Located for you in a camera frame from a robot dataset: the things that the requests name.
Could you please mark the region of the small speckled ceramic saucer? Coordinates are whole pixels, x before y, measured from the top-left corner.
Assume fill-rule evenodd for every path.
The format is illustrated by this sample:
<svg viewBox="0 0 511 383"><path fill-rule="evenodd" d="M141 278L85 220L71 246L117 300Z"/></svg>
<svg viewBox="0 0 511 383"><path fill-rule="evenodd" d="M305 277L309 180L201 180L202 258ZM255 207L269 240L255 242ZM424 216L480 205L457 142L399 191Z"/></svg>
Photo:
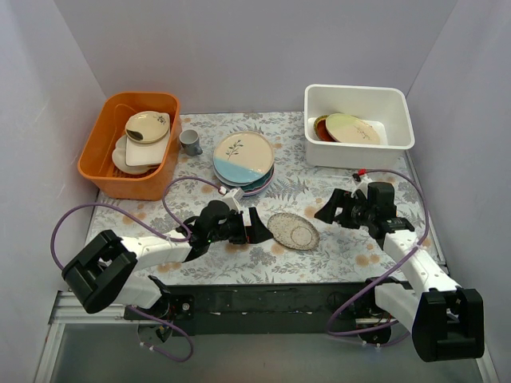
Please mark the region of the small speckled ceramic saucer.
<svg viewBox="0 0 511 383"><path fill-rule="evenodd" d="M297 251L311 251L319 245L318 230L303 217L292 213L277 213L267 222L276 242Z"/></svg>

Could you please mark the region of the cream and blue leaf plate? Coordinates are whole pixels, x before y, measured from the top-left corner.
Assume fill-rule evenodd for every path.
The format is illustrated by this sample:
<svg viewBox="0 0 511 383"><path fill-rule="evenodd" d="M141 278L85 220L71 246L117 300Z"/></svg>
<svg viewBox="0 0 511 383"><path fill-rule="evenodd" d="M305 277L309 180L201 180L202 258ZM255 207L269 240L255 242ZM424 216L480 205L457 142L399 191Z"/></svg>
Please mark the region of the cream and blue leaf plate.
<svg viewBox="0 0 511 383"><path fill-rule="evenodd" d="M250 184L261 179L273 167L274 148L257 132L235 132L222 139L213 153L218 174L235 184Z"/></svg>

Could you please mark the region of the cream plate with leaf sprig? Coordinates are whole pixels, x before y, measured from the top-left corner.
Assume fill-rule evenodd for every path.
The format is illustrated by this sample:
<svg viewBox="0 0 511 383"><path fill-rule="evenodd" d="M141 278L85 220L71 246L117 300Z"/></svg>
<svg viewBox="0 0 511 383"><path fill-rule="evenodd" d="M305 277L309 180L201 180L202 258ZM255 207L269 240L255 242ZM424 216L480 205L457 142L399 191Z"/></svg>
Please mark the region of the cream plate with leaf sprig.
<svg viewBox="0 0 511 383"><path fill-rule="evenodd" d="M374 128L359 118L344 113L334 113L326 118L329 135L344 144L380 144L380 136Z"/></svg>

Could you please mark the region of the red scalloped plastic plate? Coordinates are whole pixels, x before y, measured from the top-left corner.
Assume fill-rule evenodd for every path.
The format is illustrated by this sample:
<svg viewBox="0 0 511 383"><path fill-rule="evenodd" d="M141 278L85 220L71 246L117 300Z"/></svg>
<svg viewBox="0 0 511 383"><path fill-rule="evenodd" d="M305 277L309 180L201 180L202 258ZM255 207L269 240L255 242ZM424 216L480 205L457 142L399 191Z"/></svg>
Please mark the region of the red scalloped plastic plate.
<svg viewBox="0 0 511 383"><path fill-rule="evenodd" d="M321 140L325 142L335 142L335 139L330 135L330 133L327 131L326 127L326 121L321 120L316 126L315 126L315 134L316 136Z"/></svg>

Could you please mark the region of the woven bamboo tray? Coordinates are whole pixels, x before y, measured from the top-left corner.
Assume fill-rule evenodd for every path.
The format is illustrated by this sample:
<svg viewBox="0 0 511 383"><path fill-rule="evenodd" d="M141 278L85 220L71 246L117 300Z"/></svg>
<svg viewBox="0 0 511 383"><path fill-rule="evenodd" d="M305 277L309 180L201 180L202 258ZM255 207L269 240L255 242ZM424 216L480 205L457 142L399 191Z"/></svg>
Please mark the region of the woven bamboo tray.
<svg viewBox="0 0 511 383"><path fill-rule="evenodd" d="M315 135L320 139L323 140L325 127L322 126L322 123L326 121L327 115L319 116L314 121L314 132Z"/></svg>

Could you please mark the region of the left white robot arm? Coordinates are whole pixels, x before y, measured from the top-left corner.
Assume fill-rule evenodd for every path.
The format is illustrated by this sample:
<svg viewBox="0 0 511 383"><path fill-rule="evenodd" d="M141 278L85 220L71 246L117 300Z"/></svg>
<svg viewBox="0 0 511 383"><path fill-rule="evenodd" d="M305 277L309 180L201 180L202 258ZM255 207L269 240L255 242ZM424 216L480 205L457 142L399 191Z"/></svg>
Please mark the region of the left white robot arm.
<svg viewBox="0 0 511 383"><path fill-rule="evenodd" d="M186 219L169 233L122 237L104 230L60 267L61 277L89 314L116 303L138 306L150 318L160 319L170 308L164 284L155 278L139 278L136 271L192 261L216 242L244 245L272 239L253 207L249 219L246 225L242 211L233 202L213 200L198 216Z"/></svg>

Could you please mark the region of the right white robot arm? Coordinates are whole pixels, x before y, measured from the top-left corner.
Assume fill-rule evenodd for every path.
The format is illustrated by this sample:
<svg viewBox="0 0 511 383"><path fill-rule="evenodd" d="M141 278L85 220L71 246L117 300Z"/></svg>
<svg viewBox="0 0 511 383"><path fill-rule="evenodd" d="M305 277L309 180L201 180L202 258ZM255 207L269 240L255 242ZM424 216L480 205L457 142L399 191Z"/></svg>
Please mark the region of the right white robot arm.
<svg viewBox="0 0 511 383"><path fill-rule="evenodd" d="M376 318L387 312L403 325L425 362L482 357L482 296L475 289L461 287L423 249L413 225L397 215L392 184L369 178L357 182L353 192L334 190L315 218L344 228L367 228L370 237L396 262L394 268L406 276L410 289L391 279L394 269L389 269L344 302L327 325L332 326L361 298L367 315Z"/></svg>

